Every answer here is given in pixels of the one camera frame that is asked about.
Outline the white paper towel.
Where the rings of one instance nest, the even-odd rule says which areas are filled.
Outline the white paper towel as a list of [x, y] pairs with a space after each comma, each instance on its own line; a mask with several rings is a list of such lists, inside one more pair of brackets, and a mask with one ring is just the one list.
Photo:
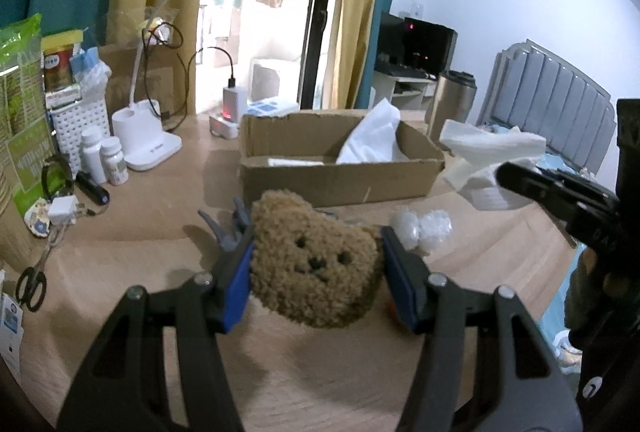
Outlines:
[[447, 120], [439, 141], [456, 158], [442, 177], [476, 210], [518, 210], [532, 203], [532, 200], [500, 187], [496, 172], [507, 162], [533, 171], [546, 154], [544, 137], [521, 132], [518, 128], [491, 133], [469, 123]]

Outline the brown plush bear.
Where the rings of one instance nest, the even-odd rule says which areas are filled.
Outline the brown plush bear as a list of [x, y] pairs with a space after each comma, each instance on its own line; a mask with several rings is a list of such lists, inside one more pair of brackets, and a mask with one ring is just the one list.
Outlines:
[[314, 328], [345, 328], [372, 308], [383, 269], [380, 229], [348, 224], [287, 190], [252, 207], [250, 288], [268, 310]]

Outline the grey bed headboard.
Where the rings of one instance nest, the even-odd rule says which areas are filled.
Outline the grey bed headboard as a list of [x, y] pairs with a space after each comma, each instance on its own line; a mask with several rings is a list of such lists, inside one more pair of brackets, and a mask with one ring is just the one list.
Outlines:
[[611, 94], [532, 40], [498, 53], [478, 123], [538, 134], [549, 154], [615, 188], [617, 128]]

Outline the clear plastic bag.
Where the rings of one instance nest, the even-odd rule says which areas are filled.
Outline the clear plastic bag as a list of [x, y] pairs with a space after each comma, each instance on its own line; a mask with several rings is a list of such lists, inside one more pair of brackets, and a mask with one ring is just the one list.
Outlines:
[[399, 210], [390, 218], [390, 227], [406, 250], [419, 250], [426, 254], [439, 248], [452, 232], [450, 216], [445, 210], [433, 210], [422, 215], [411, 210]]

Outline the white computer desk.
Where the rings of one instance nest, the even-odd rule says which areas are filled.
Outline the white computer desk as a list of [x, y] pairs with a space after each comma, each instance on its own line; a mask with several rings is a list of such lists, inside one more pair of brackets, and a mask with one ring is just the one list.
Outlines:
[[386, 100], [399, 110], [427, 111], [435, 94], [436, 81], [429, 78], [394, 77], [373, 74], [369, 107]]

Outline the small white pill bottle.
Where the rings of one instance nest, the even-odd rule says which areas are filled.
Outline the small white pill bottle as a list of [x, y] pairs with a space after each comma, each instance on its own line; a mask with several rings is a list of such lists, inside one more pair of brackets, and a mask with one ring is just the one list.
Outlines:
[[108, 181], [114, 186], [125, 184], [129, 174], [120, 139], [117, 136], [104, 138], [100, 155]]

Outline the black computer monitor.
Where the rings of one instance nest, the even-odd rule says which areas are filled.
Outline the black computer monitor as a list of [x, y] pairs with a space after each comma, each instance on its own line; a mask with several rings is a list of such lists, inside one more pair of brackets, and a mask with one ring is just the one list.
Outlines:
[[383, 13], [374, 70], [392, 77], [437, 77], [450, 68], [457, 38], [446, 26]]

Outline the brown cardboard box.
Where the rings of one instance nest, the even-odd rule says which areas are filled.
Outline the brown cardboard box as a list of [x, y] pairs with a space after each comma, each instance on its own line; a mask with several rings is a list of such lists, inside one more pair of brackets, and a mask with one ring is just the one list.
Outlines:
[[427, 196], [445, 169], [442, 151], [401, 121], [393, 136], [399, 158], [341, 162], [338, 155], [364, 118], [358, 111], [299, 111], [284, 117], [246, 117], [240, 125], [244, 201], [267, 190], [289, 190], [316, 207], [376, 204]]

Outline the green paper cup pack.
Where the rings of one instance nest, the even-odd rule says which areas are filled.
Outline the green paper cup pack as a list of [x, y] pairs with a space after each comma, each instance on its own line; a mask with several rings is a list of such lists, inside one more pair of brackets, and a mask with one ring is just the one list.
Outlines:
[[19, 214], [43, 196], [41, 170], [54, 154], [40, 24], [35, 14], [1, 29], [1, 169]]

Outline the white plastic basket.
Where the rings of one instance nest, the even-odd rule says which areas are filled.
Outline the white plastic basket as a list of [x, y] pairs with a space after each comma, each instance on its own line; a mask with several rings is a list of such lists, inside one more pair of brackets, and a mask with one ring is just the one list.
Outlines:
[[111, 135], [105, 98], [81, 100], [50, 111], [58, 150], [67, 159], [73, 175], [81, 169], [81, 133], [97, 126], [104, 137]]

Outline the white power strip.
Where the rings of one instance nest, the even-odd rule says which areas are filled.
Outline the white power strip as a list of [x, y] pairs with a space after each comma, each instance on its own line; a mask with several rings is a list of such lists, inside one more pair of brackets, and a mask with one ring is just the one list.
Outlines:
[[[247, 110], [241, 119], [250, 118], [273, 118], [284, 117], [287, 114], [299, 111], [299, 104], [292, 100], [284, 100], [280, 97], [265, 98], [247, 104]], [[225, 140], [235, 140], [239, 137], [240, 122], [230, 121], [222, 114], [211, 114], [209, 116], [209, 132], [213, 136], [224, 138]]]

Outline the white usb charger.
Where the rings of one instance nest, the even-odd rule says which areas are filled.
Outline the white usb charger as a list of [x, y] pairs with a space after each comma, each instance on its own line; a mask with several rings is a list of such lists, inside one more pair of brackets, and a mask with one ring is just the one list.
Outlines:
[[222, 91], [222, 116], [233, 123], [239, 123], [247, 110], [247, 88], [234, 86]]

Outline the yellow teal right curtain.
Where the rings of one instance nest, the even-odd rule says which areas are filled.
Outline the yellow teal right curtain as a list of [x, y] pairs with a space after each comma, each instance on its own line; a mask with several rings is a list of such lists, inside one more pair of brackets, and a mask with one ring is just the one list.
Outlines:
[[382, 15], [392, 0], [329, 0], [329, 25], [323, 36], [318, 87], [320, 106], [366, 109]]

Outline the yellow lid jar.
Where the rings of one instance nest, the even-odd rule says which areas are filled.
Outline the yellow lid jar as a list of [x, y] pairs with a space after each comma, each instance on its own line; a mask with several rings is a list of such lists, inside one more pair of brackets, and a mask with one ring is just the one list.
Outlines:
[[84, 40], [80, 29], [49, 34], [41, 39], [44, 90], [54, 92], [73, 84], [70, 60], [76, 56]]

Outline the small white wall charger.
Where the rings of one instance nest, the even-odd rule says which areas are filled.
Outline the small white wall charger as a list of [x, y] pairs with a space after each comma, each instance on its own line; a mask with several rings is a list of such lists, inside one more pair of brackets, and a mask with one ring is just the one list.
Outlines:
[[75, 195], [56, 197], [51, 201], [48, 218], [52, 225], [74, 224], [78, 212], [78, 199]]

